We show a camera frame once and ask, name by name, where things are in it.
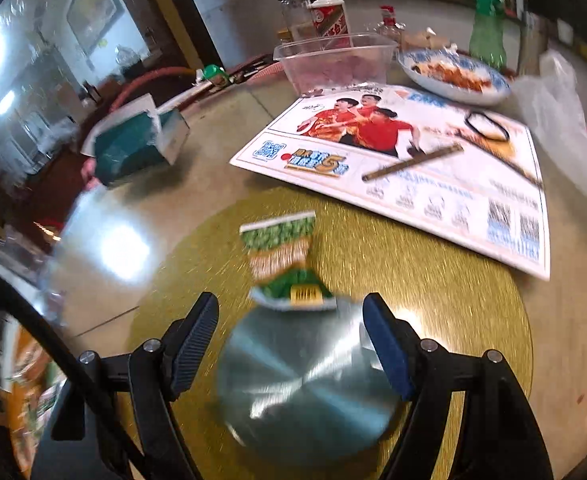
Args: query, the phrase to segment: blue and white bowl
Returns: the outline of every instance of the blue and white bowl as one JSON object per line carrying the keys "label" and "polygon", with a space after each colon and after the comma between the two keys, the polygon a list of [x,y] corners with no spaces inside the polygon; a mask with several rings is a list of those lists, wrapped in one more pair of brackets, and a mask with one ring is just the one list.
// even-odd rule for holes
{"label": "blue and white bowl", "polygon": [[[497,70],[494,70],[477,59],[455,54],[447,50],[422,49],[401,52],[398,56],[398,61],[411,80],[422,86],[422,88],[451,99],[452,101],[458,101],[459,103],[493,106],[508,97],[511,93],[509,83]],[[413,68],[423,62],[442,62],[443,64],[457,66],[463,70],[469,70],[479,78],[491,81],[491,86],[483,88],[481,92],[477,92],[415,72]]]}

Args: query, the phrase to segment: black cable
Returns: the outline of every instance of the black cable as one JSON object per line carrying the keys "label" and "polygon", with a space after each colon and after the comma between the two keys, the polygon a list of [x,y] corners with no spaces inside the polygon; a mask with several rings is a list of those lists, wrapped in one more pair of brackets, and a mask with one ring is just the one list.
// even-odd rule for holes
{"label": "black cable", "polygon": [[85,373],[49,323],[1,277],[0,309],[15,317],[40,343],[67,379],[78,388],[87,405],[105,425],[107,431],[123,446],[135,468],[145,478],[151,478],[144,455],[120,424],[106,394]]}

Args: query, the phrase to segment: picture frame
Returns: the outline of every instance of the picture frame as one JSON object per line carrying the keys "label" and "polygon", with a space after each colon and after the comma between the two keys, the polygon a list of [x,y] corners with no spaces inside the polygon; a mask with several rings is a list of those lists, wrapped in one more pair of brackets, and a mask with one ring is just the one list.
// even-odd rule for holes
{"label": "picture frame", "polygon": [[67,23],[86,56],[94,51],[122,13],[120,0],[72,0]]}

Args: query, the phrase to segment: metal screw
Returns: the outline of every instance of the metal screw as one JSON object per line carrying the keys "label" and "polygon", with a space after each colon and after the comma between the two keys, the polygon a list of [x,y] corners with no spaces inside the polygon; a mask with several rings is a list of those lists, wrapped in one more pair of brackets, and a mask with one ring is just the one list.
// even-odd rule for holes
{"label": "metal screw", "polygon": [[147,339],[147,341],[142,343],[142,349],[145,352],[149,352],[150,354],[153,354],[155,351],[158,350],[158,348],[160,348],[161,344],[162,343],[160,343],[159,339]]}
{"label": "metal screw", "polygon": [[80,354],[80,357],[78,358],[80,360],[80,362],[84,365],[91,363],[94,358],[96,357],[96,352],[91,351],[91,350],[87,350],[85,352],[83,352],[82,354]]}
{"label": "metal screw", "polygon": [[427,352],[433,352],[434,350],[438,349],[438,343],[436,343],[433,339],[423,339],[420,342],[420,348],[426,350]]}
{"label": "metal screw", "polygon": [[492,363],[499,363],[502,361],[502,354],[497,350],[489,350],[487,352],[487,359],[489,359]]}

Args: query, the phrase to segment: yellow barcode label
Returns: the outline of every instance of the yellow barcode label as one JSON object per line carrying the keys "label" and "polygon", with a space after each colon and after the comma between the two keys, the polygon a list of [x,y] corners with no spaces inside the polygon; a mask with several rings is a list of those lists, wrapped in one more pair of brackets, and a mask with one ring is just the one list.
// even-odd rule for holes
{"label": "yellow barcode label", "polygon": [[292,285],[292,305],[312,305],[322,303],[322,291],[318,285]]}

